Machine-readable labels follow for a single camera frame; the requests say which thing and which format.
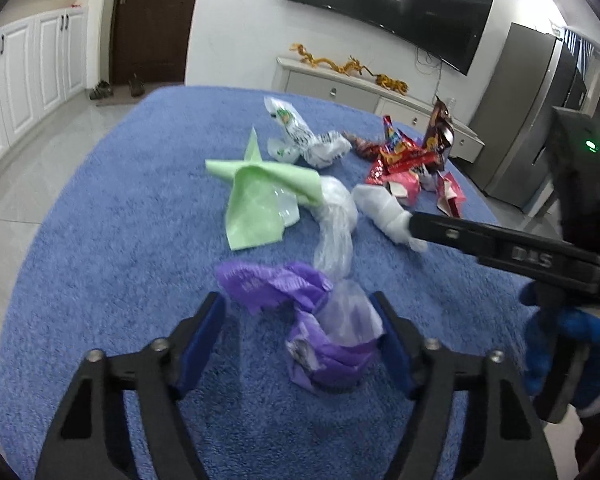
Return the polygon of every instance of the tile floor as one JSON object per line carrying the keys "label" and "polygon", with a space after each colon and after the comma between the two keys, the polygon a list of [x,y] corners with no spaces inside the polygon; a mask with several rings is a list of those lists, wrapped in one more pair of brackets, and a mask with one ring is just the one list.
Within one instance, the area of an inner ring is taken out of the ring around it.
{"label": "tile floor", "polygon": [[[131,108],[96,107],[86,96],[77,96],[37,126],[27,137],[32,141],[0,171],[0,330],[20,264],[40,223],[84,157]],[[529,220],[512,206],[486,201],[503,226],[558,237],[553,219]],[[579,424],[577,417],[574,424]],[[573,444],[558,442],[558,447],[573,454]]]}

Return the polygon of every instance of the white plastic bag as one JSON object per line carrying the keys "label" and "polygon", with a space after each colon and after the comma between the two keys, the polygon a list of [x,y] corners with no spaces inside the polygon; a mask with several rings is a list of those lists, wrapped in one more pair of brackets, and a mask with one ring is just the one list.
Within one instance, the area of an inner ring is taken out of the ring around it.
{"label": "white plastic bag", "polygon": [[320,225],[320,242],[315,248],[314,269],[337,282],[351,271],[351,232],[358,223],[358,210],[349,190],[337,178],[320,177],[324,201],[310,208]]}
{"label": "white plastic bag", "polygon": [[367,343],[384,333],[380,316],[365,291],[353,280],[335,284],[315,319],[330,341],[340,346]]}
{"label": "white plastic bag", "polygon": [[409,220],[411,213],[405,211],[383,186],[359,184],[351,191],[351,196],[360,211],[371,218],[376,226],[394,243],[408,245],[422,253],[427,243],[411,236]]}
{"label": "white plastic bag", "polygon": [[351,144],[339,132],[316,136],[292,104],[265,97],[264,105],[285,131],[285,139],[269,139],[267,142],[269,155],[278,162],[294,164],[302,155],[310,166],[321,170],[349,153]]}

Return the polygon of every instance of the brown snack bag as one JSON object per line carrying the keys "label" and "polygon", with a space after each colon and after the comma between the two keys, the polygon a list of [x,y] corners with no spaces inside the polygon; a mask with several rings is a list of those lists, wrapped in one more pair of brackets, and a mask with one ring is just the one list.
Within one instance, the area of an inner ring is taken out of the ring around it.
{"label": "brown snack bag", "polygon": [[433,112],[427,125],[427,132],[422,139],[422,147],[428,152],[438,154],[436,160],[426,164],[427,171],[443,171],[449,157],[451,147],[454,145],[454,128],[451,115],[446,105],[438,99],[433,107]]}
{"label": "brown snack bag", "polygon": [[343,132],[342,136],[351,143],[356,155],[360,158],[368,160],[369,162],[373,162],[378,158],[380,152],[380,144],[378,142],[363,139],[355,134],[350,134],[349,132]]}

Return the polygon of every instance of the crumpled plastic wrapper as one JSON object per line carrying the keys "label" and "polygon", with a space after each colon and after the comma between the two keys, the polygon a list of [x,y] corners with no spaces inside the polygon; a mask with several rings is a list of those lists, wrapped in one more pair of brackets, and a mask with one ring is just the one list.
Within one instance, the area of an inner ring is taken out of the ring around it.
{"label": "crumpled plastic wrapper", "polygon": [[315,135],[292,104],[265,97],[271,117],[284,128],[285,139],[269,139],[267,151],[278,162],[295,164],[300,156],[314,168],[328,168],[334,160],[349,153],[350,142],[339,132]]}
{"label": "crumpled plastic wrapper", "polygon": [[322,176],[320,184],[323,202],[309,208],[320,225],[314,267],[336,282],[346,278],[351,271],[351,233],[358,223],[358,210],[351,193],[337,178]]}
{"label": "crumpled plastic wrapper", "polygon": [[355,386],[378,355],[382,320],[356,282],[333,285],[301,262],[266,267],[229,261],[216,268],[216,277],[252,314],[294,301],[296,320],[285,342],[288,374],[311,392],[314,384]]}
{"label": "crumpled plastic wrapper", "polygon": [[411,213],[405,211],[396,197],[384,187],[358,184],[351,191],[351,195],[358,209],[371,218],[376,227],[394,244],[408,245],[418,253],[427,250],[424,240],[411,236]]}

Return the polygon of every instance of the stainless steel refrigerator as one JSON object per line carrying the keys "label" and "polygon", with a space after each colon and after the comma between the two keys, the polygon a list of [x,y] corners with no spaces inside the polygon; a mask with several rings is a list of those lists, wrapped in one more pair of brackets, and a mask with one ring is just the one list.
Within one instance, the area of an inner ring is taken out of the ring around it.
{"label": "stainless steel refrigerator", "polygon": [[487,195],[525,209],[549,175],[544,142],[552,107],[579,110],[587,89],[567,46],[512,23],[471,129],[484,142],[469,177]]}

